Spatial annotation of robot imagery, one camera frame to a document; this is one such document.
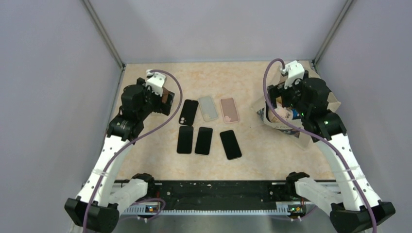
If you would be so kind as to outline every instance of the black smartphone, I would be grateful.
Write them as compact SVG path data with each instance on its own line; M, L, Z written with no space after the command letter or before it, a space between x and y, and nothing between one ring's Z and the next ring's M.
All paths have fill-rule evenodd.
M200 127L197 134L195 154L208 155L210 152L210 144L212 143L212 128Z
M197 100L185 100L179 117L179 123L181 125L193 125L198 105L199 102Z
M228 130L220 133L220 138L223 143L224 152L228 160L242 157L238 141L233 130Z
M193 144L193 127L180 126L179 137L177 139L177 153L190 154L192 153Z

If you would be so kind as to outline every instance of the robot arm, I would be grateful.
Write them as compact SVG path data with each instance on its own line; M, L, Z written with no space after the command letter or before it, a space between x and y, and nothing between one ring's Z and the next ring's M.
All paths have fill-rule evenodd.
M281 97L283 107L293 107L301 115L304 129L326 139L337 148L349 166L349 169L346 169L330 146L312 137L329 162L341 193L329 191L303 172L291 173L288 176L287 182L293 186L289 189L294 192L294 195L312 201L327 213L339 233L359 232L372 226L371 218L359 192L363 192L366 196L377 224L392 216L395 213L392 203L381 201L362 172L340 117L327 109L330 89L325 81L309 78L309 73L297 61L286 64L281 72L283 75L289 74L286 81L268 87L268 94L271 103L274 103L274 108L276 108L276 98ZM349 176L349 171L352 172L354 179ZM355 187L354 180L358 182L360 190Z
M123 211L144 197L148 186L154 182L150 175L138 174L125 187L110 194L121 164L132 147L123 150L106 172L103 172L114 153L139 136L144 128L143 121L150 113L170 114L174 93L163 87L166 76L149 70L146 74L147 81L138 78L137 84L124 88L121 95L122 106L109 123L104 146L96 165L77 197L66 201L65 210L77 226L83 225L86 206L100 177L103 177L102 182L97 187L98 191L87 213L87 228L102 233L112 232Z

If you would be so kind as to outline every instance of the gold smartphone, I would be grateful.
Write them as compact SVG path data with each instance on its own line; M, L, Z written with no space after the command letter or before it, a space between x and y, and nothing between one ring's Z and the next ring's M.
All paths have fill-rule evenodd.
M220 106L222 107L223 121L225 123L229 124L239 121L238 110L233 98L221 99Z

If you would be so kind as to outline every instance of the white wall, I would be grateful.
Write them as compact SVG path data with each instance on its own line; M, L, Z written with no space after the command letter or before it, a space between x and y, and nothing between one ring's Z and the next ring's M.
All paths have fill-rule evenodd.
M357 159L396 214L385 232L410 232L412 1L357 1L319 64Z
M313 59L345 0L92 0L126 63Z
M66 232L120 70L79 0L1 1L0 32L0 232Z

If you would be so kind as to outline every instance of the marble tabletop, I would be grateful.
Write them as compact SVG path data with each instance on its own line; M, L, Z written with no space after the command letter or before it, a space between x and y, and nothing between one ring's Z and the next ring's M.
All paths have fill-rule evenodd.
M198 108L193 124L193 152L178 154L180 109L166 126L136 142L125 158L117 179L129 179L136 173L145 172L156 180L284 180L292 171L306 172L314 179L334 179L326 158L314 144L306 149L300 148L290 136L264 125L251 109L252 103L263 95L262 77L267 64L267 61L128 64L121 90L135 84L138 77L145 77L147 69L162 69L179 80L183 101L211 95L219 118L205 122ZM272 66L269 77L274 76L277 65ZM171 78L168 78L165 87L176 93L173 112L177 107L179 91ZM228 97L235 99L240 116L237 123L226 124L223 121L220 99ZM116 109L120 105L118 98ZM144 121L142 133L167 118L165 115L151 114ZM202 126L213 128L209 156L194 153L197 133ZM235 132L242 151L239 159L229 161L226 158L219 137L219 133L226 130Z

